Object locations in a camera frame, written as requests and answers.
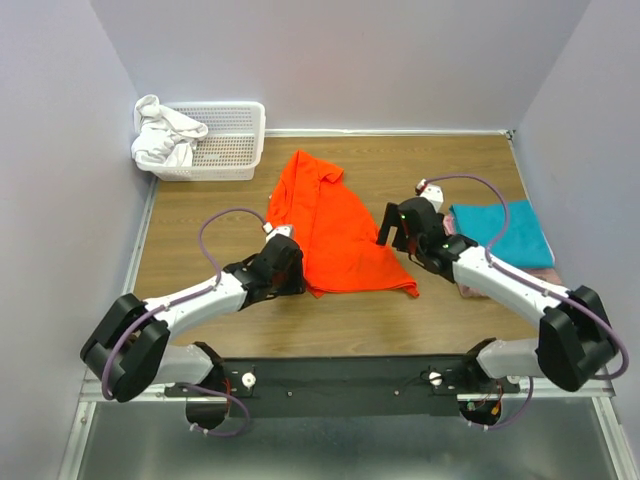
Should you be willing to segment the orange t shirt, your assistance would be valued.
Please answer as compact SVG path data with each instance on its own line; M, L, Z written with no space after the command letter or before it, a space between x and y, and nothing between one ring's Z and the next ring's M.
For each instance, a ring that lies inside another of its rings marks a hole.
M266 218L294 228L314 297L394 290L419 296L416 280L391 248L377 244L379 227L344 184L341 167L296 151L270 196Z

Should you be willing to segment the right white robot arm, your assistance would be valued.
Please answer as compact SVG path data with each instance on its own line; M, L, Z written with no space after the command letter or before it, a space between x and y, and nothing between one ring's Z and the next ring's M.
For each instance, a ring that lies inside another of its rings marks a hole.
M470 350L459 371L471 391L518 376L546 378L576 392L620 350L595 291L567 290L487 258L477 242L446 234L442 214L423 197L387 204L377 242L434 275L481 291L536 327L535 338L487 339Z

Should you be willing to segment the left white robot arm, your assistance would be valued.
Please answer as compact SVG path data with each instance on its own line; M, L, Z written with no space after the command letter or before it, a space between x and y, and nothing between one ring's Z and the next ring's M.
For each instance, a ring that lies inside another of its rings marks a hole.
M212 394L222 380L213 350L170 342L208 320L303 293L302 270L299 245L277 234L259 253L210 280L147 300L122 295L89 336L80 358L101 381L107 400L128 402L155 384L189 384L201 395Z

